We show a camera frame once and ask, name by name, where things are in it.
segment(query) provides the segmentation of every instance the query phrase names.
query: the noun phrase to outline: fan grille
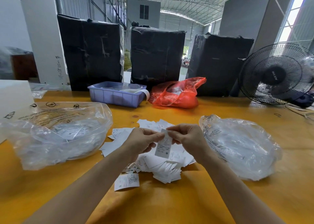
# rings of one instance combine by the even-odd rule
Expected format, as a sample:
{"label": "fan grille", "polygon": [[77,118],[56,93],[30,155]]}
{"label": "fan grille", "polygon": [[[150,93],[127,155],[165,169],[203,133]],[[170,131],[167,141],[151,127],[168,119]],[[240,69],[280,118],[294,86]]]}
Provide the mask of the fan grille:
{"label": "fan grille", "polygon": [[238,83],[255,102],[276,105],[298,99],[314,84],[314,55],[292,43],[266,46],[245,60]]}

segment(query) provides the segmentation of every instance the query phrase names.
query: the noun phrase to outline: plastic tray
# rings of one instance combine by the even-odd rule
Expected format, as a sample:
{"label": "plastic tray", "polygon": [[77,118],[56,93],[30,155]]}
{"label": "plastic tray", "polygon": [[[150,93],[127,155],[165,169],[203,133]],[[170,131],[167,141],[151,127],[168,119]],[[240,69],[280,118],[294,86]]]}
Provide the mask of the plastic tray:
{"label": "plastic tray", "polygon": [[122,84],[123,83],[106,81],[91,85],[88,87],[90,99],[92,100],[92,102],[109,103],[124,107],[137,108],[145,98],[145,93],[128,93],[109,89],[110,87]]}

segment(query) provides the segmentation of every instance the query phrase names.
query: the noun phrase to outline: red plastic bag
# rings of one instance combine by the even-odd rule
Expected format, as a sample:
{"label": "red plastic bag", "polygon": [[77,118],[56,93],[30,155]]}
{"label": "red plastic bag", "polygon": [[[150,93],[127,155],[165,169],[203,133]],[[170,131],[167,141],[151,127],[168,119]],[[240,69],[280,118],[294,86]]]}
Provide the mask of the red plastic bag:
{"label": "red plastic bag", "polygon": [[156,85],[150,92],[149,102],[160,106],[194,108],[198,105],[196,89],[205,82],[206,78],[195,77]]}

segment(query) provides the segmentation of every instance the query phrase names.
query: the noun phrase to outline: black wrapped package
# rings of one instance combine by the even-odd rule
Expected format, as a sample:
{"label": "black wrapped package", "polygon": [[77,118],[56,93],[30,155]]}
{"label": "black wrapped package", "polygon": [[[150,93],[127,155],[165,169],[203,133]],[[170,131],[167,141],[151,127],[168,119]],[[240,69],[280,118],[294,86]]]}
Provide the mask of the black wrapped package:
{"label": "black wrapped package", "polygon": [[71,89],[121,82],[124,65],[124,30],[120,24],[58,15]]}
{"label": "black wrapped package", "polygon": [[198,96],[228,96],[254,39],[212,34],[195,36],[186,78],[206,77]]}
{"label": "black wrapped package", "polygon": [[131,29],[131,81],[150,90],[154,85],[178,81],[184,31],[165,31],[148,27]]}

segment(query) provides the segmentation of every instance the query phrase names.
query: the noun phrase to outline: orange table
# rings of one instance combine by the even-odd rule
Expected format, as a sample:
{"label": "orange table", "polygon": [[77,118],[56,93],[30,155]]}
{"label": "orange table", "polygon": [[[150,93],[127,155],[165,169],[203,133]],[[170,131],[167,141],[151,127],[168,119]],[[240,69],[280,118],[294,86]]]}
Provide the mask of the orange table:
{"label": "orange table", "polygon": [[[146,102],[137,109],[110,105],[112,128],[138,126],[138,119],[198,123],[202,115],[210,114],[256,122],[274,137],[284,154],[276,165],[275,174],[258,182],[245,183],[287,224],[312,224],[314,126],[311,122],[281,107],[250,105],[250,100],[245,98],[198,100],[199,106],[194,109],[158,109]],[[37,101],[90,99],[87,92],[49,91]],[[102,158],[99,151],[85,159],[25,171],[11,144],[5,141],[0,145],[0,223],[21,223]],[[87,223],[234,223],[204,168],[192,164],[182,170],[182,179],[169,184],[154,179],[151,173],[140,172],[139,188],[114,192],[112,187]]]}

